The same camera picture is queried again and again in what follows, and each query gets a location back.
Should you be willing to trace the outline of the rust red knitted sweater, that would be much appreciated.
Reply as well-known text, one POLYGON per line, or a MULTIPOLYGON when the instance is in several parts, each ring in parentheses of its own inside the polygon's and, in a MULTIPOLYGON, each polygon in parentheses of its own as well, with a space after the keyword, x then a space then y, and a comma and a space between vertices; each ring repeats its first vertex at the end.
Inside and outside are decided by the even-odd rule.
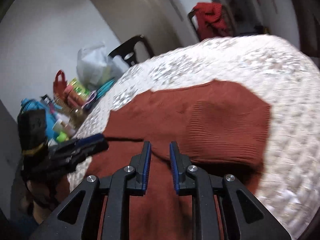
POLYGON ((147 90, 111 111, 108 150, 85 175, 110 176, 151 143, 148 189, 130 199, 131 239, 191 239, 191 198, 174 191, 169 145, 208 173, 233 174, 255 192, 264 167, 271 105, 239 83, 213 80, 188 88, 147 90))

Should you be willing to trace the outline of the green frog bottle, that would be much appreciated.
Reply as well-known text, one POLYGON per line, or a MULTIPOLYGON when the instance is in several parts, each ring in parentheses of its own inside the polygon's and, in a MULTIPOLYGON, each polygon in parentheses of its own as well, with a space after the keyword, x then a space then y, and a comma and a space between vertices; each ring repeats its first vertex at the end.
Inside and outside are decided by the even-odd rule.
POLYGON ((60 132, 59 135, 56 137, 56 141, 58 143, 62 143, 68 140, 69 140, 69 137, 65 132, 60 132))

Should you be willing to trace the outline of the glass jar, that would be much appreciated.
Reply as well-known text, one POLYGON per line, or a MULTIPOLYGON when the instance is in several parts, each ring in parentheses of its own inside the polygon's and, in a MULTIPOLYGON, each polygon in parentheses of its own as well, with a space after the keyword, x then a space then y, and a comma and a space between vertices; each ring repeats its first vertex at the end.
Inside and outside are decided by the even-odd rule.
POLYGON ((75 129, 79 129, 83 122, 86 120, 87 115, 81 108, 74 108, 70 112, 71 123, 75 129))

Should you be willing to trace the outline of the teal comb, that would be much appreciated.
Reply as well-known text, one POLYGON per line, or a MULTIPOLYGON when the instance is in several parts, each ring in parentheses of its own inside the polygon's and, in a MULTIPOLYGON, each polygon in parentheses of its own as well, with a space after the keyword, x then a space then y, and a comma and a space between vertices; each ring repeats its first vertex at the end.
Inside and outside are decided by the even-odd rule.
POLYGON ((115 79, 111 79, 107 81, 105 84, 103 84, 97 91, 97 99, 100 99, 102 96, 104 96, 113 86, 115 83, 115 79))

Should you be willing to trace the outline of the green drink carton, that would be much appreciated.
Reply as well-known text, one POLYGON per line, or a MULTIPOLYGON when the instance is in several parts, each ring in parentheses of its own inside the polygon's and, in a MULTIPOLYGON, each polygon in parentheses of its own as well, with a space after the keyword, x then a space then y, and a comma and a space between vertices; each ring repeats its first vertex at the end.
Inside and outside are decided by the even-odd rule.
POLYGON ((86 101, 91 94, 91 91, 83 86, 81 82, 77 80, 77 78, 73 78, 68 85, 71 85, 76 94, 78 94, 78 96, 80 96, 80 98, 82 98, 84 101, 86 101))

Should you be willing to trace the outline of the blue bag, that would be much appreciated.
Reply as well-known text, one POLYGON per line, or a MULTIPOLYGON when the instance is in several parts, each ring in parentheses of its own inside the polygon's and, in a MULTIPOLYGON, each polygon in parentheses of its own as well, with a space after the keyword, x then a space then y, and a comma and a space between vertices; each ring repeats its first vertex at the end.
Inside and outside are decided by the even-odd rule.
POLYGON ((36 119, 40 120, 43 125, 46 126, 46 136, 49 140, 55 140, 57 138, 57 133, 53 131, 53 126, 56 123, 56 117, 50 112, 48 106, 35 100, 25 98, 21 101, 21 109, 18 116, 23 116, 31 120, 31 122, 36 122, 36 119))

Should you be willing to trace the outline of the red gift bag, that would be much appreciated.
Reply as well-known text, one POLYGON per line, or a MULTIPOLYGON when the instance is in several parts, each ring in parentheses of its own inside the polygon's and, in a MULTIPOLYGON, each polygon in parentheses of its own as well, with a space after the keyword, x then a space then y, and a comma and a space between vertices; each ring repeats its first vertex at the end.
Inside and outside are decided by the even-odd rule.
POLYGON ((54 98, 60 98, 61 100, 65 100, 64 91, 66 87, 67 87, 67 80, 65 77, 65 72, 63 70, 59 70, 53 82, 54 98))

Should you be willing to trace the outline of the white plastic bag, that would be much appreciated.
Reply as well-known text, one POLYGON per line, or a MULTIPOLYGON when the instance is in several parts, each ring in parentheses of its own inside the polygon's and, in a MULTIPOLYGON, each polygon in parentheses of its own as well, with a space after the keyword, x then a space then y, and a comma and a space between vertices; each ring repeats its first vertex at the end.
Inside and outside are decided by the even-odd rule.
POLYGON ((76 72, 80 83, 89 90, 97 90, 112 79, 117 81, 124 74, 108 55, 104 42, 78 51, 76 72))

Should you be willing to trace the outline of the black chair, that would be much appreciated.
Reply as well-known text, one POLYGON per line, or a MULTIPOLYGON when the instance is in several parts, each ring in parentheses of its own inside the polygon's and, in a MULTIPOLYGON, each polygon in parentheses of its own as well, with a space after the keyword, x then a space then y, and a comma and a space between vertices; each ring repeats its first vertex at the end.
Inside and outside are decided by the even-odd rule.
POLYGON ((139 64, 135 50, 135 46, 138 43, 142 43, 144 45, 150 58, 155 56, 153 49, 144 35, 136 35, 130 38, 112 50, 108 56, 112 59, 114 59, 116 56, 119 56, 129 67, 133 67, 136 64, 139 64))

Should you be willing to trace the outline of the white quilted bedspread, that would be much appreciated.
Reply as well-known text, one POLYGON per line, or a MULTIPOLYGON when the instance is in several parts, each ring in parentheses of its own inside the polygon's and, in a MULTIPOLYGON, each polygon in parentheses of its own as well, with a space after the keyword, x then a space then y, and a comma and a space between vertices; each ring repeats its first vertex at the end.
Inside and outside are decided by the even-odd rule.
POLYGON ((100 100, 76 136, 102 132, 111 110, 146 90, 213 79, 240 83, 272 106, 257 198, 293 239, 306 238, 319 210, 319 70, 283 38, 212 38, 137 64, 100 100))

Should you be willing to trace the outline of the red garment on chair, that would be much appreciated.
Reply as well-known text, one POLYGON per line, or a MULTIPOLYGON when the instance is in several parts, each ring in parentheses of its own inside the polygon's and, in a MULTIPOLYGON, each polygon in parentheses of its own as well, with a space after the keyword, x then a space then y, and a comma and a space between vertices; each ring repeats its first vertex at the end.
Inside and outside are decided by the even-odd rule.
POLYGON ((221 3, 199 2, 193 7, 191 13, 192 18, 196 17, 197 27, 195 27, 195 31, 199 41, 233 35, 228 12, 221 3))

